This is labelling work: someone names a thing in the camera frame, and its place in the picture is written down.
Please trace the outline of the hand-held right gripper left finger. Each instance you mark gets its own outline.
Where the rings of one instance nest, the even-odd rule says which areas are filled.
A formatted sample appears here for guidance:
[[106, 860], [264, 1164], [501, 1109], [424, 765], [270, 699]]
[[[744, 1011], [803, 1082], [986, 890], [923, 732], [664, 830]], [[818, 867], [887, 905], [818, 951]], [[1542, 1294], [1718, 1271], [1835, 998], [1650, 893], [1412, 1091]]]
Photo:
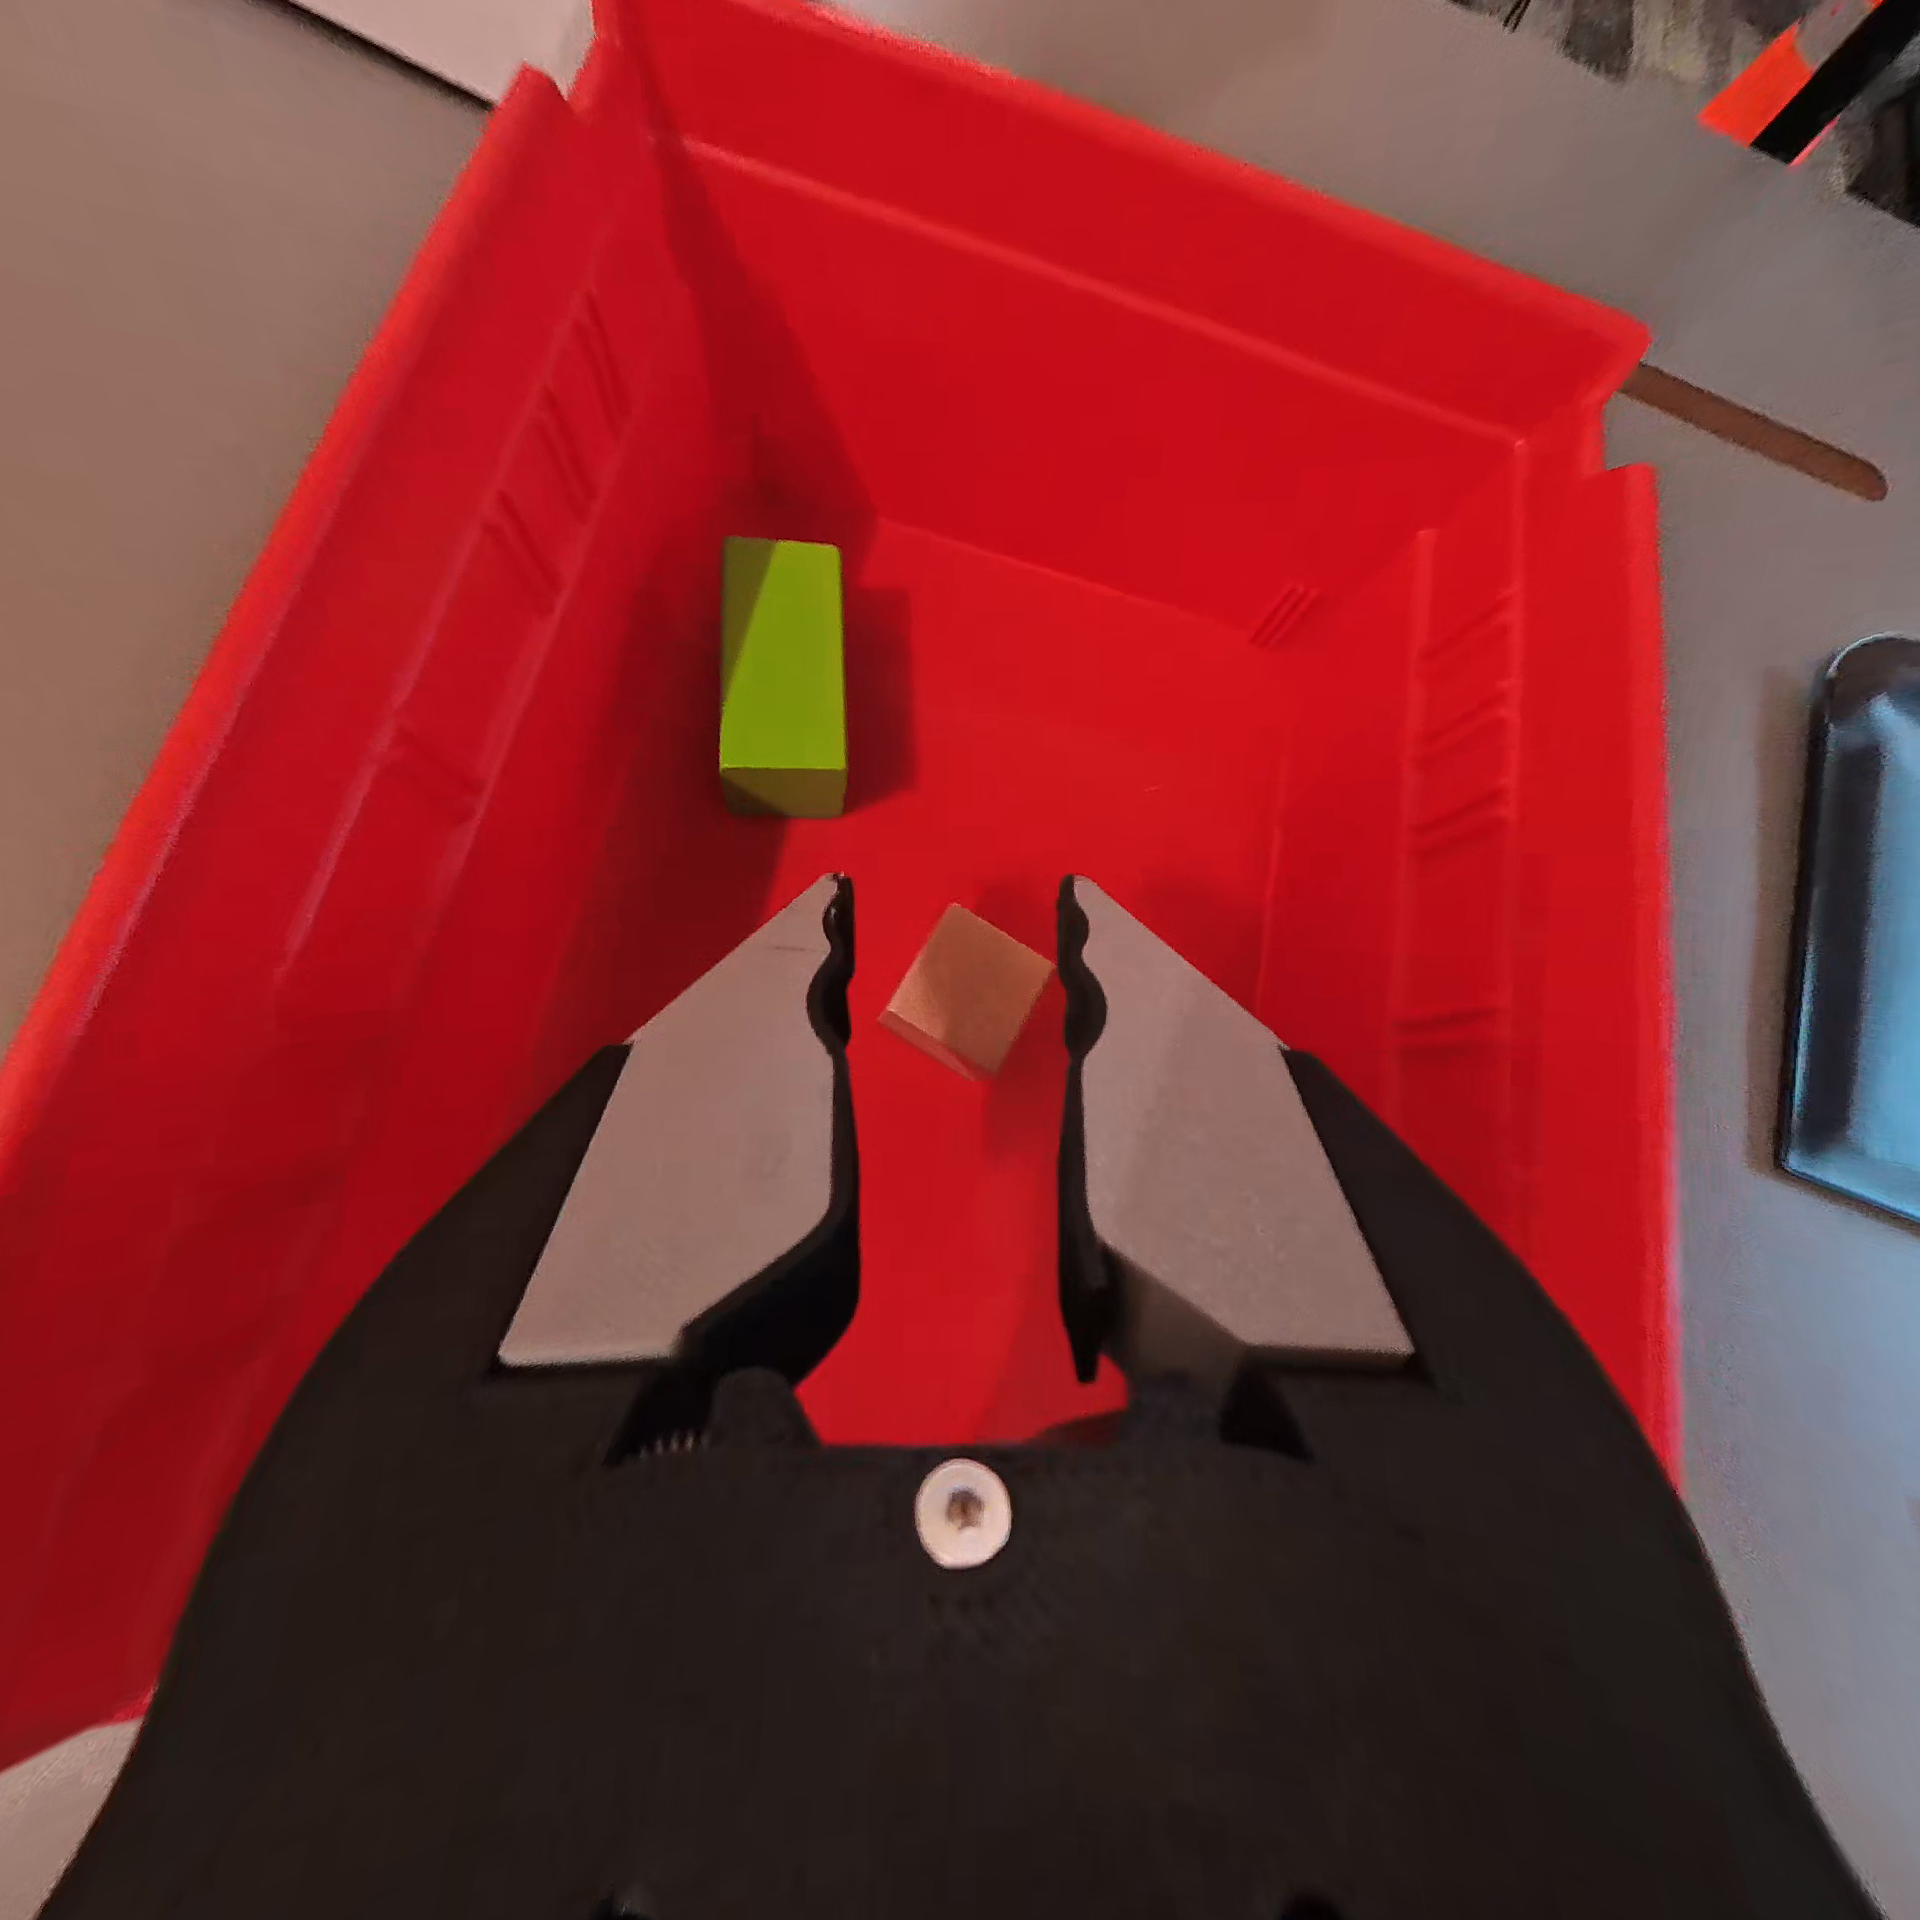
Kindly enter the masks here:
[[635, 1029], [506, 1369], [826, 1361], [862, 1294], [853, 965], [853, 885], [824, 876]]

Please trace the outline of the dark metal tray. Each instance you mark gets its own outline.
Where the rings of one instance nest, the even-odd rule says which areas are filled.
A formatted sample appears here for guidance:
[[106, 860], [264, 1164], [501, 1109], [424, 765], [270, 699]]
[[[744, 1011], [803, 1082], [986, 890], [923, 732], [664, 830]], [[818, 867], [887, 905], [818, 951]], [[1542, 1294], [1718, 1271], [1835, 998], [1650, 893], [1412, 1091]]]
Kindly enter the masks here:
[[1776, 1166], [1918, 1225], [1918, 637], [1812, 694]]

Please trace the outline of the red and black striped object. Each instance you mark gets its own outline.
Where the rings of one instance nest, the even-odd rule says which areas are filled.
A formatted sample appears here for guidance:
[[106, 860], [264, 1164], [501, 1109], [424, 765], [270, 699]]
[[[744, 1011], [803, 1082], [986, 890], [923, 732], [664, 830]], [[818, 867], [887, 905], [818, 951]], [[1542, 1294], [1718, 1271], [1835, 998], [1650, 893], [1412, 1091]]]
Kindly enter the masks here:
[[1807, 167], [1861, 107], [1918, 68], [1918, 4], [1807, 4], [1699, 113], [1748, 150]]

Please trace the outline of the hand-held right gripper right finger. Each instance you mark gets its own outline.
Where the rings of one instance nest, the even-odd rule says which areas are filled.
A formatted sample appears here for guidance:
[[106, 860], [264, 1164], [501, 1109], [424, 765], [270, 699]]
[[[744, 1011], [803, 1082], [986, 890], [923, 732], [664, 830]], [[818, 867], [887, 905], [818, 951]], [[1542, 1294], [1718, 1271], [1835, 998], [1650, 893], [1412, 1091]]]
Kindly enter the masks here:
[[1060, 1314], [1077, 1380], [1402, 1369], [1290, 1049], [1087, 876], [1060, 881]]

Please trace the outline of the brown wooden stick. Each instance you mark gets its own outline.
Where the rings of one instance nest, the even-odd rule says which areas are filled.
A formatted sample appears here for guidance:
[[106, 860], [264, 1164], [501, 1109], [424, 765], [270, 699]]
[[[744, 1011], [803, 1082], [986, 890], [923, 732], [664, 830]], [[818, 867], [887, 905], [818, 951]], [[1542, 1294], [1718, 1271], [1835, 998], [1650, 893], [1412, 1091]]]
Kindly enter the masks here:
[[1845, 498], [1884, 505], [1890, 495], [1887, 475], [1874, 459], [1653, 363], [1634, 367], [1620, 395]]

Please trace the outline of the red plastic bin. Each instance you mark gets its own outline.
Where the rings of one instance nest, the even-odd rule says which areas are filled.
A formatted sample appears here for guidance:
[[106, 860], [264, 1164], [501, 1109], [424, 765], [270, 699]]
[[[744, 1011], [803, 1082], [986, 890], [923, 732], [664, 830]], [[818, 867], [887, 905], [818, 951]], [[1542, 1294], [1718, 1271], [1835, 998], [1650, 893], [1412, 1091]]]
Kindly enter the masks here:
[[[858, 890], [835, 1445], [1118, 1403], [1063, 1068], [877, 1011], [1084, 876], [1323, 1060], [1676, 1473], [1647, 326], [798, 4], [514, 78], [4, 1068], [4, 1763], [138, 1715], [293, 1390], [600, 1047]], [[838, 820], [718, 778], [725, 543], [844, 563]]]

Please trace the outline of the white paper sheet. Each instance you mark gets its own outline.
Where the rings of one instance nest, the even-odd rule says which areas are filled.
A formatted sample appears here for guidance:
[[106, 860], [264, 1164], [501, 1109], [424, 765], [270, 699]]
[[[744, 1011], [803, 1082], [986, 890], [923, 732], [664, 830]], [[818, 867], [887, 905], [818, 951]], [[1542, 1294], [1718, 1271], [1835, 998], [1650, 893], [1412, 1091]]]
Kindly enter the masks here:
[[378, 54], [471, 101], [499, 105], [522, 68], [572, 91], [594, 42], [594, 4], [293, 4]]

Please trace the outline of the natural wooden cube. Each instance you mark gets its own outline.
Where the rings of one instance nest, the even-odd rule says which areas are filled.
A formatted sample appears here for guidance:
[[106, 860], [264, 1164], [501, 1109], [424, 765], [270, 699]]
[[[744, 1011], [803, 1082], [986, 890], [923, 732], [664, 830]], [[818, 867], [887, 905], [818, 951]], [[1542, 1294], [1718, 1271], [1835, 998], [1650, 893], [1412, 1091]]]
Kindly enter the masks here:
[[877, 1027], [968, 1082], [990, 1082], [1048, 982], [1052, 961], [950, 903]]

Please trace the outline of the long lime green wooden block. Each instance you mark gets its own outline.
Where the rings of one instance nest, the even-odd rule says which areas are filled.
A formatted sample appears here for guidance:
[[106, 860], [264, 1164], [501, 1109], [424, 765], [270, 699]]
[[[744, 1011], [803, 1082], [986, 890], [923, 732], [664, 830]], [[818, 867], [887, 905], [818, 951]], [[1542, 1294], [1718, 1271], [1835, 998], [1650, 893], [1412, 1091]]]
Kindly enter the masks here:
[[718, 778], [736, 818], [838, 820], [851, 732], [844, 563], [826, 543], [725, 543]]

